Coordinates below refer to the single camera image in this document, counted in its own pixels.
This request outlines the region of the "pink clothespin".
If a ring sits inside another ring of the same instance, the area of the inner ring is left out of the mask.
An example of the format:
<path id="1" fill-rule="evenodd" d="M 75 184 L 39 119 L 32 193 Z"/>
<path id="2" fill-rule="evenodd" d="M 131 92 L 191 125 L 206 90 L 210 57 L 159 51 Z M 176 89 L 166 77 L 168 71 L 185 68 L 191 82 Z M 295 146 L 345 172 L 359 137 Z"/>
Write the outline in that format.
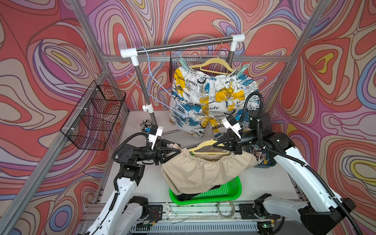
<path id="1" fill-rule="evenodd" d="M 178 149 L 178 150 L 181 150 L 181 147 L 180 145 L 178 145 L 177 143 L 174 143 L 174 144 L 170 144 L 169 145 L 170 147 L 174 148 L 174 149 Z"/>

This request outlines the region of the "beige shorts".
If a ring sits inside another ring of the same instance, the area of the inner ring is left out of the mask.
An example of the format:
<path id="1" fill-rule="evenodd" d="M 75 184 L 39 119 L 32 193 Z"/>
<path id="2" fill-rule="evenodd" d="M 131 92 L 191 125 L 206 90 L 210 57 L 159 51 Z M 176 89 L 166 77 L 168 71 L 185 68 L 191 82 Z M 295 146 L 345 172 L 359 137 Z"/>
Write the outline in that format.
<path id="1" fill-rule="evenodd" d="M 241 155 L 195 154 L 184 148 L 181 153 L 162 164 L 162 175 L 175 195 L 200 194 L 215 186 L 227 184 L 243 171 L 258 164 L 256 157 L 248 152 Z"/>

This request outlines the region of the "black shorts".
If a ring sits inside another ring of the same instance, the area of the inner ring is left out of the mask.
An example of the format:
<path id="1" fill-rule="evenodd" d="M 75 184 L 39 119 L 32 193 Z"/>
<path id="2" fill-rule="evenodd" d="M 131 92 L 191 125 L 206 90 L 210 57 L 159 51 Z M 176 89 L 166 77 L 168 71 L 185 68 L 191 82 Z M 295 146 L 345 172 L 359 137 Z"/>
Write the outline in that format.
<path id="1" fill-rule="evenodd" d="M 221 187 L 221 185 L 214 186 L 214 187 L 212 187 L 212 188 L 210 189 L 210 191 L 211 191 L 211 190 L 219 189 L 220 187 Z M 185 193 L 183 193 L 183 194 L 177 195 L 177 199 L 178 199 L 179 201 L 189 201 L 189 200 L 191 200 L 193 197 L 198 196 L 198 195 L 200 195 L 200 193 L 196 193 L 196 194 L 185 194 Z"/>

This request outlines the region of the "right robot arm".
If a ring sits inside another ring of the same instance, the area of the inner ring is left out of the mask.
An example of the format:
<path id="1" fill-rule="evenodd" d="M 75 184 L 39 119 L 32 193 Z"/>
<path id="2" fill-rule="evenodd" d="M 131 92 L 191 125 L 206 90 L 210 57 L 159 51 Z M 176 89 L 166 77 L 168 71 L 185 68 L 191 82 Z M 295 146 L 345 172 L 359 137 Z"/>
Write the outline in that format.
<path id="1" fill-rule="evenodd" d="M 356 234 L 361 235 L 362 231 L 351 215 L 356 207 L 354 201 L 332 190 L 286 134 L 272 131 L 270 116 L 263 112 L 263 96 L 259 92 L 253 92 L 246 98 L 243 111 L 246 111 L 252 97 L 258 97 L 259 106 L 248 114 L 250 131 L 245 132 L 242 128 L 246 113 L 238 118 L 229 115 L 222 120 L 227 133 L 212 146 L 242 154 L 243 147 L 257 145 L 260 151 L 268 152 L 287 171 L 307 198 L 307 202 L 298 203 L 265 193 L 255 200 L 254 212 L 257 215 L 276 214 L 295 220 L 314 235 L 326 235 L 347 218 Z"/>

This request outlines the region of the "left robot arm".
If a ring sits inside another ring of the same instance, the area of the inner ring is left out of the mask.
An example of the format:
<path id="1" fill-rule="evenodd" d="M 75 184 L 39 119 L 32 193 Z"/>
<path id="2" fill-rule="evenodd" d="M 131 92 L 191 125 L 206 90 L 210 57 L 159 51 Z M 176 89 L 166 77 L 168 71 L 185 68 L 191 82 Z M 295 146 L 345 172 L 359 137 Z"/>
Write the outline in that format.
<path id="1" fill-rule="evenodd" d="M 88 228 L 87 235 L 126 235 L 138 221 L 148 217 L 148 199 L 133 193 L 144 175 L 144 161 L 164 164 L 180 154 L 181 149 L 161 137 L 150 134 L 132 134 L 114 151 L 112 160 L 120 169 L 113 180 L 114 191 L 100 215 Z"/>

